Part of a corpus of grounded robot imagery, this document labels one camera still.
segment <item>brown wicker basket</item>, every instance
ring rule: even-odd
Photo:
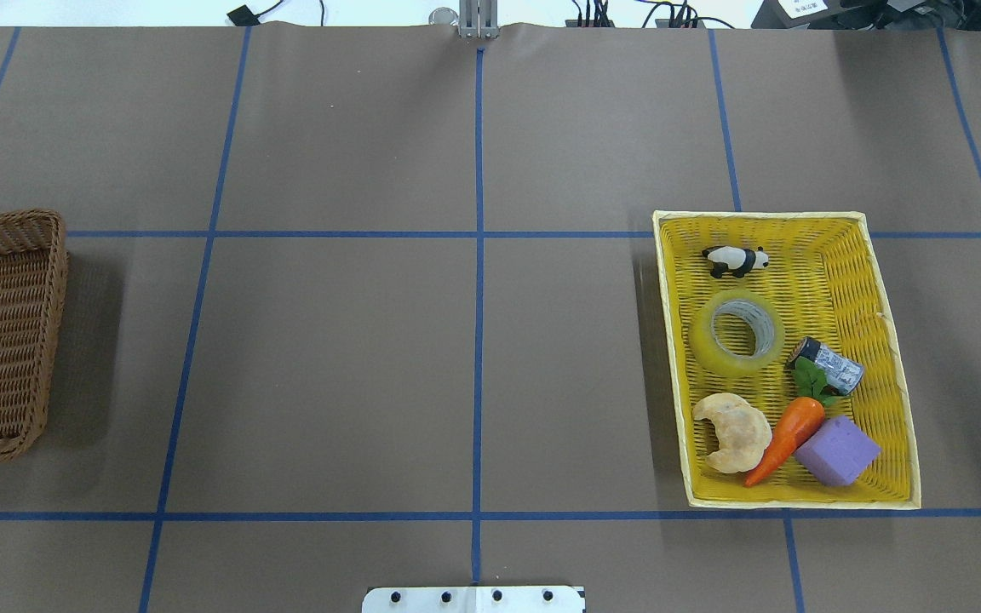
[[[48,420],[65,240],[52,210],[0,214],[0,461],[27,450]]]

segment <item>panda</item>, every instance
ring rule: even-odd
[[[752,251],[752,249],[719,245],[719,247],[704,249],[702,256],[714,263],[709,276],[715,279],[720,279],[725,272],[732,272],[733,277],[741,279],[748,274],[748,271],[767,268],[767,265],[771,264],[771,257],[763,252],[762,247]]]

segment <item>purple cube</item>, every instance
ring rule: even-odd
[[[845,415],[829,419],[798,450],[803,463],[824,485],[849,485],[869,468],[881,447]]]

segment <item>toy carrot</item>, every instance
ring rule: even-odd
[[[828,376],[809,358],[797,358],[794,365],[794,381],[797,381],[798,398],[786,407],[782,419],[774,427],[770,445],[763,451],[763,458],[744,478],[744,486],[751,488],[774,473],[786,458],[793,455],[824,423],[824,407],[832,406],[840,396],[824,391]]]

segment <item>tape roll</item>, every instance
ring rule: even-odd
[[[751,356],[733,353],[717,338],[719,315],[743,319],[755,334],[755,352]],[[746,289],[729,289],[711,296],[691,318],[688,342],[691,351],[706,370],[729,379],[752,374],[773,362],[782,352],[786,329],[778,311],[763,296]]]

